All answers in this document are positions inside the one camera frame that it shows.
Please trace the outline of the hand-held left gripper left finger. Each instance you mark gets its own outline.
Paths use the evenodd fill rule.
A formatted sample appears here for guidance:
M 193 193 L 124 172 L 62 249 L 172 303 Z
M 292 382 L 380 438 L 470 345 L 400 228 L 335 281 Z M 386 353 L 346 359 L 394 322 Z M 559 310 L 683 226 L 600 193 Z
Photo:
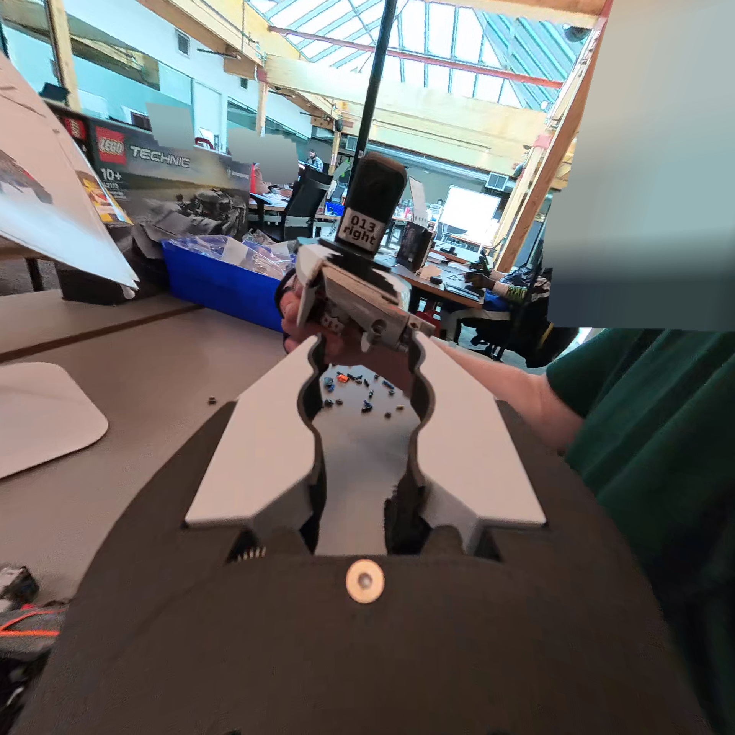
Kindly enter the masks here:
M 234 409 L 185 515 L 188 528 L 237 526 L 265 540 L 299 532 L 314 515 L 323 448 L 323 336 L 307 338 L 234 401 Z

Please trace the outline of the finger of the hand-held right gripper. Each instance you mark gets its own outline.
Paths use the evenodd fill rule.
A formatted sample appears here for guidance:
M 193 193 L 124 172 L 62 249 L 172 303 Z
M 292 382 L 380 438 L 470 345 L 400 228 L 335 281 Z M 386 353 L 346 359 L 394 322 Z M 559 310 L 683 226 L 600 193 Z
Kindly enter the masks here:
M 307 322 L 317 301 L 321 271 L 328 262 L 328 248 L 300 247 L 296 258 L 296 277 L 302 287 L 297 322 Z
M 369 308 L 374 315 L 407 313 L 411 287 L 391 271 L 370 270 L 367 277 Z

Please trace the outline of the small grey lego subassembly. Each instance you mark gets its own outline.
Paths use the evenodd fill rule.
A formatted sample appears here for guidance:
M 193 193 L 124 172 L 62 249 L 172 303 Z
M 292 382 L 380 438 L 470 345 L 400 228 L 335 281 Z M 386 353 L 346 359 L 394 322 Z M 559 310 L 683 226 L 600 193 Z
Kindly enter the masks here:
M 361 332 L 361 350 L 383 345 L 392 351 L 406 351 L 415 334 L 434 336 L 436 326 L 410 313 L 374 315 L 368 304 L 368 281 L 335 265 L 324 265 L 317 290 L 320 324 L 340 334 L 346 327 Z

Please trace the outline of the large grey lego vehicle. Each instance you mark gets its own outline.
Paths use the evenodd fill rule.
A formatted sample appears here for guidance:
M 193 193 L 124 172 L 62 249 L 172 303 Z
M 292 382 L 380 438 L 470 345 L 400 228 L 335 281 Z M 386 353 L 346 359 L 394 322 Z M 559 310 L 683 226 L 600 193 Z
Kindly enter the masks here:
M 65 622 L 69 601 L 36 603 L 25 566 L 1 566 L 1 733 L 15 725 Z

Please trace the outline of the person's right forearm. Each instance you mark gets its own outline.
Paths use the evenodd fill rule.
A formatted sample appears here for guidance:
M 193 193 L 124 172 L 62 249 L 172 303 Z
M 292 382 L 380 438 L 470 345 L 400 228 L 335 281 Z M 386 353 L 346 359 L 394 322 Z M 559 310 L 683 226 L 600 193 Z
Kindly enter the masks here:
M 508 403 L 548 448 L 566 454 L 583 418 L 556 395 L 545 375 L 531 375 L 436 337 L 431 341 L 496 399 Z

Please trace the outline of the scattered small lego pieces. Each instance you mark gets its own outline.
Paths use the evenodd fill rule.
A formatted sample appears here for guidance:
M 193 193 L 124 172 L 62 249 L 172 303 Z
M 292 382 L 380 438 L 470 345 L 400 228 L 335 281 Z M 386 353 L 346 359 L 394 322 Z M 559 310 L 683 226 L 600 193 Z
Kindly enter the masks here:
M 321 379 L 323 410 L 351 409 L 360 415 L 389 420 L 407 410 L 395 385 L 376 372 L 328 371 Z

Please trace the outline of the dark printed lego box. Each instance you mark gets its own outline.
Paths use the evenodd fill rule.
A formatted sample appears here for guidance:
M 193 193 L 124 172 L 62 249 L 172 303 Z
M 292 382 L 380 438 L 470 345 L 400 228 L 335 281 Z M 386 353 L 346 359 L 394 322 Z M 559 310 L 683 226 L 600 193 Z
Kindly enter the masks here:
M 230 156 L 160 145 L 143 129 L 47 103 L 99 184 L 87 192 L 126 262 L 138 277 L 128 289 L 68 265 L 55 266 L 63 299 L 117 306 L 168 291 L 162 242 L 248 231 L 250 174 Z

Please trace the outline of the lego instruction booklet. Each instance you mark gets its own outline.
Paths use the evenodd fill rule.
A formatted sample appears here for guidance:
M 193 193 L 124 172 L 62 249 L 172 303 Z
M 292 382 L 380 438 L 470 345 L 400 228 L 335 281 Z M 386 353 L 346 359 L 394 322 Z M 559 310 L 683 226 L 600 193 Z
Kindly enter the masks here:
M 1 235 L 133 293 L 138 277 L 107 224 L 124 213 L 65 126 L 2 54 Z

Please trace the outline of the wooden background desk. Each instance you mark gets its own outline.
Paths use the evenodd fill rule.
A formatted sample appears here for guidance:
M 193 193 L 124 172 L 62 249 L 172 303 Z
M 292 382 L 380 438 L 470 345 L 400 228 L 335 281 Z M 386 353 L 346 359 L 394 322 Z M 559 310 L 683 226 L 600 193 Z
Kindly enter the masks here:
M 391 272 L 409 284 L 409 311 L 416 313 L 421 305 L 440 306 L 446 301 L 461 308 L 480 308 L 484 303 L 484 291 L 471 290 L 464 281 L 467 268 L 464 263 L 447 260 L 437 253 L 429 253 L 423 265 L 413 271 L 400 262 Z

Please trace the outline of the pile of clear plastic bags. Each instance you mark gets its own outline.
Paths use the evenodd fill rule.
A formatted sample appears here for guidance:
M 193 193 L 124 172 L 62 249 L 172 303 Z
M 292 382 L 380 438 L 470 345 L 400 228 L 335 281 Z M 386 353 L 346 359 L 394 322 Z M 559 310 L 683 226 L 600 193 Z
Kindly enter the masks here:
M 197 253 L 210 261 L 234 265 L 253 273 L 280 279 L 296 264 L 286 243 L 269 238 L 237 240 L 224 234 L 191 235 L 162 241 L 176 253 Z

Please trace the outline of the black mesh office chair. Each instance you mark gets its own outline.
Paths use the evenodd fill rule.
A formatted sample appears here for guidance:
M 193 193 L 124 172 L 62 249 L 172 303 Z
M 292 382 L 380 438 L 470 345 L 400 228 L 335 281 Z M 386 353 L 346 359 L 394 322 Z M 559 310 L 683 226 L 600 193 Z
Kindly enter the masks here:
M 311 167 L 305 167 L 300 172 L 289 202 L 281 214 L 281 242 L 315 236 L 317 210 L 327 196 L 332 181 L 332 176 Z

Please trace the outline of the blue plastic bin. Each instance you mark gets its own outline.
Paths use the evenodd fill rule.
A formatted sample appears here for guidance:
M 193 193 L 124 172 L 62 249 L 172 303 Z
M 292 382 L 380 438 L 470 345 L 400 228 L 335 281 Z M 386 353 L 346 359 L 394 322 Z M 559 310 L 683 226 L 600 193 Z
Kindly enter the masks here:
M 274 279 L 216 261 L 197 253 L 176 253 L 162 246 L 170 294 L 246 322 L 281 331 L 282 317 Z

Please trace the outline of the white board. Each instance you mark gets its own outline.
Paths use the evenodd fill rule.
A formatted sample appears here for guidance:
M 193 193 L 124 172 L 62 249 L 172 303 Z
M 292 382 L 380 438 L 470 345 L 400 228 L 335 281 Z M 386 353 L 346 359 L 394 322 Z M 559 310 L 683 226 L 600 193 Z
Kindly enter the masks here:
M 496 223 L 501 197 L 451 185 L 439 215 L 440 224 L 465 233 L 486 231 Z

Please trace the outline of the black pole with ribbed disc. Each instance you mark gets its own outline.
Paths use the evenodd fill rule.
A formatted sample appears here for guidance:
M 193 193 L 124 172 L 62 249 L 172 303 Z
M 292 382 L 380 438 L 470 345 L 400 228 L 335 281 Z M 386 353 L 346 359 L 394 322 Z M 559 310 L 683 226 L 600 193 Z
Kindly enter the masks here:
M 366 97 L 364 99 L 363 114 L 361 124 L 357 136 L 354 165 L 359 163 L 364 157 L 368 139 L 371 131 L 372 120 L 376 109 L 379 88 L 381 85 L 382 74 L 384 71 L 384 63 L 387 57 L 387 51 L 390 45 L 390 33 L 392 24 L 395 20 L 397 1 L 385 1 L 384 11 L 381 17 L 379 27 L 379 36 L 373 51 L 373 60 L 371 74 L 369 77 Z

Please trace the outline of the person's green shirt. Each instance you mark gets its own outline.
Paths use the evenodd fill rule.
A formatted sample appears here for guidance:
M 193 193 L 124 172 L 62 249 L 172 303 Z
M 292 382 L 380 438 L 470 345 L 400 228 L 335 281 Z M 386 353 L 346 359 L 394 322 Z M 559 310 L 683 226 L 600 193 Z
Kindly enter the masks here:
M 579 474 L 648 576 L 716 733 L 734 731 L 734 333 L 607 328 L 546 370 Z

